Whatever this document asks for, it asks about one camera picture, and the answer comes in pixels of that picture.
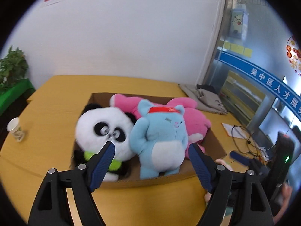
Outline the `person's right hand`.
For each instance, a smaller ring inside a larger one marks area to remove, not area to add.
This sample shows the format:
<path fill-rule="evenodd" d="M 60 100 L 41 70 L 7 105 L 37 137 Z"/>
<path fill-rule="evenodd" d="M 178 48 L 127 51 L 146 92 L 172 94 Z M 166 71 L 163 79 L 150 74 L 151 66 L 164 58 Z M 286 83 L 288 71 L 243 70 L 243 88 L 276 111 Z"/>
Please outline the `person's right hand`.
<path fill-rule="evenodd" d="M 280 221 L 280 219 L 283 217 L 284 213 L 288 209 L 289 201 L 290 201 L 290 198 L 292 195 L 292 190 L 293 190 L 293 188 L 291 186 L 289 186 L 287 183 L 283 183 L 283 186 L 282 186 L 283 203 L 282 203 L 281 209 L 279 210 L 277 215 L 273 217 L 274 224 L 277 224 Z"/>

